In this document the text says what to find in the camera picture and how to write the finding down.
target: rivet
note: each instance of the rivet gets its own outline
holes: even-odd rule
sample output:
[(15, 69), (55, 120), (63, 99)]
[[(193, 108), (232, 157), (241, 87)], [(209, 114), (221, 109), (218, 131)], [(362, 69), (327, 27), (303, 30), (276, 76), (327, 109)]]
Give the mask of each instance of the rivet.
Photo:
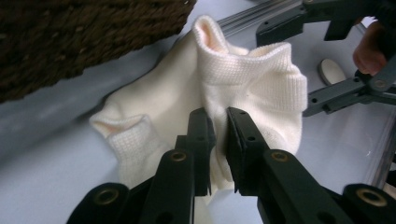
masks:
[(289, 159), (288, 155), (280, 151), (271, 153), (271, 157), (276, 161), (287, 161)]
[(385, 200), (382, 195), (371, 189), (358, 189), (356, 190), (356, 194), (362, 199), (364, 202), (369, 203), (376, 207), (384, 207), (386, 206), (387, 200)]
[(376, 82), (375, 82), (375, 86), (377, 87), (377, 88), (384, 88), (384, 87), (386, 87), (387, 86), (387, 82), (386, 81), (384, 81), (384, 80), (377, 80)]
[(171, 155), (172, 161), (184, 161), (184, 160), (186, 160), (186, 158), (187, 158), (187, 155), (184, 152), (176, 151), (176, 152), (172, 153), (172, 155)]
[(107, 205), (116, 201), (119, 195), (116, 189), (102, 189), (93, 197), (93, 201), (98, 205)]

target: sock cuff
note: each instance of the sock cuff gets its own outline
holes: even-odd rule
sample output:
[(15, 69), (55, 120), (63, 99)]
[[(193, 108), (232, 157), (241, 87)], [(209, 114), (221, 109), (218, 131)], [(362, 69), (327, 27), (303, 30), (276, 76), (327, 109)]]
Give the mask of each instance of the sock cuff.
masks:
[(123, 132), (142, 120), (148, 119), (149, 122), (149, 118), (144, 117), (136, 115), (124, 118), (118, 104), (106, 102), (100, 112), (90, 117), (90, 124), (104, 138), (108, 138), (111, 134)]
[(159, 161), (170, 146), (157, 134), (148, 116), (136, 116), (134, 124), (106, 139), (120, 163), (120, 182), (129, 188), (155, 175)]
[(292, 63), (289, 43), (247, 52), (233, 50), (236, 47), (227, 44), (219, 26), (207, 16), (200, 17), (192, 30), (198, 47), (198, 74), (206, 89), (241, 85), (252, 98), (258, 98), (255, 102), (269, 109), (306, 109), (306, 77)]

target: finger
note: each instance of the finger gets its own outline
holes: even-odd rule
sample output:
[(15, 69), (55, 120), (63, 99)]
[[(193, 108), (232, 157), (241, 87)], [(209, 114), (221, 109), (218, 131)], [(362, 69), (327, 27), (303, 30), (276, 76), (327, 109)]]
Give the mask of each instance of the finger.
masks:
[(358, 70), (363, 73), (363, 74), (369, 74), (369, 70), (364, 66), (364, 64), (361, 62), (361, 59), (359, 57), (359, 53), (355, 50), (353, 53), (353, 62), (355, 65), (358, 67)]
[(387, 63), (387, 60), (380, 51), (373, 51), (370, 55), (366, 55), (365, 57), (360, 56), (360, 62), (364, 65), (367, 72), (374, 76), (381, 71)]

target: white sock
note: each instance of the white sock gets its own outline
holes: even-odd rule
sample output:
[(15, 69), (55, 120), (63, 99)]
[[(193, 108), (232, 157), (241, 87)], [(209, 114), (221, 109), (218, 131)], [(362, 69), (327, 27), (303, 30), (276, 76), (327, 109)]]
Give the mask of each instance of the white sock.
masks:
[(188, 34), (151, 72), (111, 94), (91, 117), (116, 152), (122, 184), (132, 188), (155, 175), (162, 154), (187, 133), (190, 112), (202, 107), (196, 57)]
[(224, 148), (227, 107), (247, 111), (270, 148), (294, 154), (300, 144), (302, 112), (307, 104), (306, 78), (292, 64), (288, 43), (252, 51), (238, 49), (225, 40), (219, 26), (207, 16), (200, 17), (192, 30), (198, 44), (203, 103), (217, 135), (211, 172), (222, 189), (232, 181)]
[[(175, 145), (177, 135), (187, 133), (189, 114), (202, 102), (217, 134), (213, 189), (233, 184), (223, 147), (228, 106), (246, 110), (270, 148), (298, 149), (306, 79), (291, 63), (290, 45), (252, 51), (232, 46), (207, 16), (196, 21), (193, 32), (195, 40), (192, 33), (183, 37), (155, 69), (113, 93), (91, 118), (116, 151), (121, 183), (130, 188), (155, 174), (161, 155)], [(146, 162), (143, 168), (139, 161)]]

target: knit fabric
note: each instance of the knit fabric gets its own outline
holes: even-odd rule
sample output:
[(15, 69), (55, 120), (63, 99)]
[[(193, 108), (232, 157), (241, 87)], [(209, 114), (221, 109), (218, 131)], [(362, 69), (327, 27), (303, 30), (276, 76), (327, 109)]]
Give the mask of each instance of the knit fabric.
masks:
[(155, 174), (161, 155), (187, 133), (189, 114), (205, 107), (217, 145), (213, 188), (233, 185), (225, 159), (226, 108), (246, 110), (270, 148), (296, 153), (306, 108), (306, 78), (288, 43), (248, 50), (231, 45), (208, 16), (197, 19), (150, 73), (113, 93), (92, 126), (114, 148), (121, 182), (132, 188)]
[(203, 104), (215, 124), (217, 145), (211, 172), (219, 187), (232, 181), (224, 148), (228, 106), (247, 111), (270, 148), (295, 154), (301, 140), (307, 90), (305, 76), (291, 62), (290, 44), (252, 51), (237, 48), (207, 16), (199, 18), (192, 30), (198, 45)]
[(186, 35), (149, 74), (111, 94), (91, 117), (114, 148), (120, 181), (129, 188), (155, 175), (162, 154), (187, 133), (190, 112), (202, 107), (196, 55), (193, 35)]

